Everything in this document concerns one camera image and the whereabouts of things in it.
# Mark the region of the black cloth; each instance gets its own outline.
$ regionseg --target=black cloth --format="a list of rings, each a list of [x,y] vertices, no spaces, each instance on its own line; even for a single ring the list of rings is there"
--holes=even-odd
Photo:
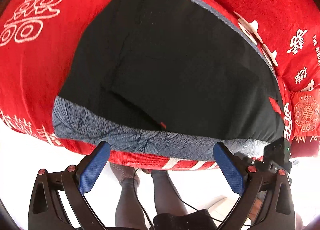
[[[155,230],[215,230],[217,229],[207,209],[186,216],[160,214],[153,219]]]
[[[146,130],[267,142],[284,130],[269,67],[190,0],[112,0],[82,35],[59,96]]]

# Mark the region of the blue grip handle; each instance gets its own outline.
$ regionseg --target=blue grip handle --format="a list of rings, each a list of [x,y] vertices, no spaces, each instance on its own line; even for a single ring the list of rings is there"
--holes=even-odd
[[[110,145],[105,142],[80,176],[79,191],[82,195],[92,188],[110,157]]]
[[[224,177],[228,181],[232,191],[234,193],[242,195],[245,190],[244,178],[234,165],[231,158],[225,153],[225,151],[219,144],[214,145],[213,156],[218,166],[220,167]]]

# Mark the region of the white floor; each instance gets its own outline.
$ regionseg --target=white floor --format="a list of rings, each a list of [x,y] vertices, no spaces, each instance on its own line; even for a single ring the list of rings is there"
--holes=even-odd
[[[28,135],[9,130],[0,120],[0,198],[18,224],[27,230],[30,195],[37,172],[62,171],[78,164],[82,155],[62,147],[54,147]],[[318,179],[320,159],[304,159],[292,170],[292,195],[295,209],[305,223],[320,213]],[[150,175],[139,173],[141,184],[138,197],[150,218],[156,215],[153,203],[153,184]],[[210,208],[222,197],[236,197],[220,170],[171,171],[170,177],[182,199],[192,206]],[[105,226],[114,226],[114,216],[121,188],[109,165],[103,169],[94,188],[85,196]],[[79,227],[70,209],[67,213],[74,227]]]

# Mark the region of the foot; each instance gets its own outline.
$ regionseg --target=foot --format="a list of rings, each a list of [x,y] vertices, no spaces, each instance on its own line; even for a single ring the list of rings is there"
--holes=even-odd
[[[119,181],[120,185],[122,185],[124,180],[133,179],[133,174],[135,171],[133,167],[119,165],[111,162],[110,162],[110,167],[113,174],[116,176],[117,180]],[[135,175],[134,180],[136,181],[136,184],[138,187],[140,184],[140,179],[137,174]]]
[[[151,174],[151,169],[141,169],[146,174]]]

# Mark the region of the red pillow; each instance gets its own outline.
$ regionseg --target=red pillow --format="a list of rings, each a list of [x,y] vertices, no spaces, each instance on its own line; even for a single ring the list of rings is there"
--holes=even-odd
[[[293,136],[320,136],[320,90],[290,92],[295,122]]]

